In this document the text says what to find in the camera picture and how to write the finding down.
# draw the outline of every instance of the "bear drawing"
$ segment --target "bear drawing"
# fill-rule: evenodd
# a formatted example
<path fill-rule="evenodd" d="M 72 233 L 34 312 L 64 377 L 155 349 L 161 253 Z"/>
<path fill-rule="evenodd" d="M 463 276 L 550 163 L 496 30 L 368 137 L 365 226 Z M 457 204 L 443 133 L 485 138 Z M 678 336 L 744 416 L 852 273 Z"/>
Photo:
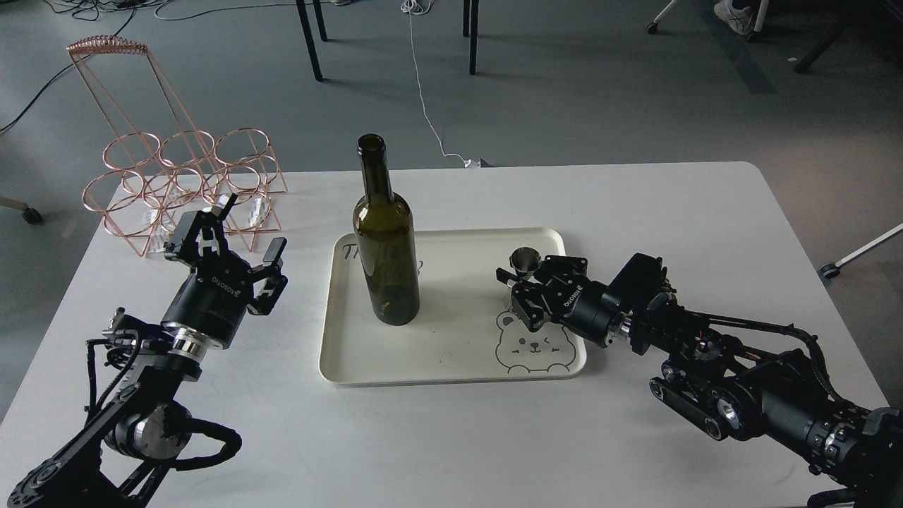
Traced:
<path fill-rule="evenodd" d="M 577 348 L 563 326 L 547 324 L 532 333 L 509 311 L 496 317 L 496 325 L 501 330 L 496 358 L 507 367 L 508 373 L 550 372 L 555 366 L 568 372 L 571 370 Z"/>

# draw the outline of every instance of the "brand logo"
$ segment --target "brand logo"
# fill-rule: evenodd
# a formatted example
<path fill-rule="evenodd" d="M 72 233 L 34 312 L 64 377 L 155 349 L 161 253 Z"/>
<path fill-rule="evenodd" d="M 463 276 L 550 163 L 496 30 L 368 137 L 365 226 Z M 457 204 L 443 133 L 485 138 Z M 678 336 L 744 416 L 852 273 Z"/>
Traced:
<path fill-rule="evenodd" d="M 232 295 L 232 296 L 238 296 L 238 295 L 241 294 L 241 290 L 239 290 L 239 289 L 233 289 L 233 288 L 229 287 L 228 284 L 226 284 L 225 282 L 219 280 L 219 279 L 216 278 L 216 277 L 214 277 L 212 280 L 213 280 L 213 284 L 216 284 L 216 285 L 219 286 L 223 291 L 229 293 L 229 294 Z"/>
<path fill-rule="evenodd" d="M 573 303 L 574 300 L 580 296 L 580 293 L 583 292 L 583 286 L 577 286 L 577 290 L 573 292 L 572 295 L 568 297 L 568 299 L 564 302 L 564 306 L 569 307 Z"/>

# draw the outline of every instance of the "bottle neck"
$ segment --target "bottle neck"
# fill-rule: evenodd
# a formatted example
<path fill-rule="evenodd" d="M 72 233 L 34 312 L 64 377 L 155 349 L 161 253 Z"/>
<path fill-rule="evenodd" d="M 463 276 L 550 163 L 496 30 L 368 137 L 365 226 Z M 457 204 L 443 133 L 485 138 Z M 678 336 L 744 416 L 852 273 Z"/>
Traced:
<path fill-rule="evenodd" d="M 386 146 L 360 149 L 360 167 L 364 174 L 364 195 L 368 202 L 393 202 L 392 184 L 386 164 Z"/>

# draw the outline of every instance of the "power cord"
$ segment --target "power cord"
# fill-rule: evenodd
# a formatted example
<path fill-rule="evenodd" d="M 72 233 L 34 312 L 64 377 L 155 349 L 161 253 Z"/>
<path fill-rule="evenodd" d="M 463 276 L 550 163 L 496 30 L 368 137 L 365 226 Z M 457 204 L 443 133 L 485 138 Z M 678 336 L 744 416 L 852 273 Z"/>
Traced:
<path fill-rule="evenodd" d="M 170 0 L 42 0 L 55 14 L 69 14 L 81 21 L 97 21 L 100 13 L 118 13 L 131 9 L 143 9 L 164 5 Z M 57 10 L 54 5 L 62 7 Z M 84 13 L 93 12 L 94 17 L 85 17 Z"/>
<path fill-rule="evenodd" d="M 439 150 L 442 151 L 443 157 L 451 157 L 455 156 L 461 160 L 461 163 L 464 164 L 464 167 L 480 167 L 482 165 L 482 160 L 478 159 L 474 161 L 473 159 L 465 160 L 460 154 L 454 153 L 446 153 L 445 146 L 442 142 L 442 138 L 439 137 L 439 133 L 436 132 L 436 128 L 433 127 L 433 122 L 430 121 L 430 117 L 426 114 L 426 101 L 424 100 L 424 86 L 420 82 L 420 68 L 417 65 L 417 52 L 414 50 L 414 16 L 423 15 L 430 12 L 430 8 L 433 7 L 433 0 L 429 0 L 429 4 L 426 7 L 420 5 L 418 0 L 405 0 L 401 5 L 401 11 L 405 14 L 409 14 L 407 21 L 411 28 L 411 57 L 414 59 L 414 75 L 417 77 L 417 92 L 420 95 L 420 105 L 423 107 L 424 118 L 426 118 L 427 125 L 430 126 L 430 130 L 433 131 L 433 135 L 436 136 L 436 141 L 439 142 Z"/>
<path fill-rule="evenodd" d="M 117 35 L 119 35 L 119 34 L 120 34 L 120 33 L 128 26 L 128 24 L 132 21 L 132 18 L 135 17 L 135 13 L 136 13 L 137 11 L 138 11 L 137 7 L 133 7 L 133 8 L 132 8 L 132 13 L 128 16 L 128 19 L 126 20 L 126 22 L 123 23 L 122 26 L 119 27 L 119 30 L 116 30 L 116 33 L 113 34 L 114 37 L 116 37 Z M 83 60 L 87 60 L 87 59 L 90 58 L 90 57 L 91 57 L 91 55 L 85 57 Z M 62 76 L 63 72 L 68 71 L 68 70 L 71 69 L 74 65 L 75 65 L 74 63 L 70 63 L 70 64 L 67 65 L 66 67 L 63 67 L 61 71 L 59 71 L 59 72 L 57 72 L 56 74 L 54 74 L 52 78 L 50 78 L 46 83 L 44 83 L 44 86 L 42 86 L 41 89 L 38 90 L 38 93 L 36 93 L 36 94 L 34 95 L 34 97 L 32 98 L 32 100 L 28 103 L 27 106 L 25 106 L 25 109 L 23 109 L 22 112 L 19 113 L 19 115 L 18 115 L 17 117 L 16 117 L 12 122 L 6 124 L 6 125 L 3 126 L 3 127 L 0 127 L 0 136 L 2 136 L 3 134 L 6 134 L 6 131 L 9 130 L 10 127 L 14 126 L 20 119 L 22 119 L 22 117 L 25 116 L 25 113 L 28 112 L 28 110 L 32 108 L 32 106 L 33 106 L 34 103 L 38 100 L 38 98 L 41 96 L 41 94 L 44 93 L 44 91 L 45 91 L 48 87 L 50 87 L 50 85 L 53 84 L 54 81 L 56 81 L 60 76 Z"/>
<path fill-rule="evenodd" d="M 196 17 L 199 17 L 199 16 L 203 16 L 203 15 L 205 15 L 205 14 L 218 13 L 219 11 L 236 11 L 236 10 L 238 10 L 238 9 L 256 9 L 256 8 L 258 8 L 258 7 L 286 7 L 286 6 L 295 7 L 295 6 L 296 6 L 296 4 L 239 5 L 239 6 L 236 6 L 236 7 L 220 7 L 220 8 L 217 8 L 217 9 L 210 9 L 209 11 L 204 11 L 204 12 L 202 12 L 202 13 L 192 14 L 192 15 L 190 15 L 190 16 L 185 16 L 185 17 L 181 17 L 181 18 L 164 18 L 164 17 L 161 17 L 161 16 L 160 16 L 160 11 L 161 11 L 165 6 L 171 4 L 171 3 L 174 2 L 174 1 L 175 1 L 175 0 L 163 0 L 163 4 L 160 5 L 159 7 L 157 7 L 156 9 L 154 9 L 154 17 L 157 18 L 157 19 L 159 19 L 159 20 L 161 20 L 161 21 L 185 21 L 185 20 L 187 20 L 187 19 L 196 18 Z M 305 4 L 305 5 L 313 5 L 313 2 L 305 2 L 304 4 Z"/>
<path fill-rule="evenodd" d="M 427 0 L 429 2 L 426 7 L 420 5 L 423 0 L 404 0 L 401 4 L 401 12 L 405 14 L 411 14 L 415 16 L 422 16 L 433 8 L 433 0 Z"/>

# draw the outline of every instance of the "serving tray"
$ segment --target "serving tray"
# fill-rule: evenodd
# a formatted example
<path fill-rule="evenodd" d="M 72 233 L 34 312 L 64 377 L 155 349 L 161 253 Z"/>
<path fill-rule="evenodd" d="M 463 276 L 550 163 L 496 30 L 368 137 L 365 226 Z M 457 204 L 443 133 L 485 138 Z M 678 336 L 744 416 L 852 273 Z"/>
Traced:
<path fill-rule="evenodd" d="M 548 228 L 418 231 L 420 311 L 407 325 L 379 321 L 356 239 L 336 241 L 320 373 L 342 386 L 560 379 L 586 363 L 583 339 L 560 325 L 531 334 L 496 280 L 514 249 L 564 255 Z"/>

